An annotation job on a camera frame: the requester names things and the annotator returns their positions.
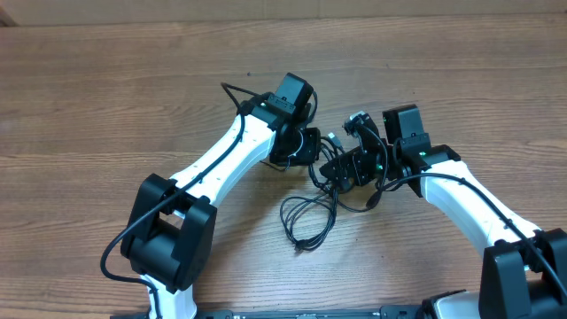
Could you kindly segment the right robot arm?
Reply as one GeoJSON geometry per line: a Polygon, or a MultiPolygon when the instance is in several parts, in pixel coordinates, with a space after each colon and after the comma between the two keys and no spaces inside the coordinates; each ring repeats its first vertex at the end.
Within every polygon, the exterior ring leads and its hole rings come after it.
{"type": "Polygon", "coordinates": [[[346,133],[359,145],[320,169],[338,191],[376,185],[366,206],[408,185],[443,212],[482,259],[478,292],[445,292],[395,318],[535,319],[566,316],[566,233],[543,230],[498,200],[446,144],[433,145],[418,107],[383,113],[385,137],[365,112],[351,115],[346,133]]]}

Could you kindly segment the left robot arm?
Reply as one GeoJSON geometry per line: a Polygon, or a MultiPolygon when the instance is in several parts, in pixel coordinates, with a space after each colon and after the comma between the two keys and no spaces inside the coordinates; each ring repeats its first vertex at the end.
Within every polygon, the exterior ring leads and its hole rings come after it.
{"type": "Polygon", "coordinates": [[[229,130],[200,159],[169,178],[149,175],[136,194],[121,254],[138,274],[150,306],[143,318],[193,318],[192,285],[212,249],[217,209],[262,160],[289,168],[315,161],[314,88],[287,74],[274,92],[237,102],[229,130]]]}

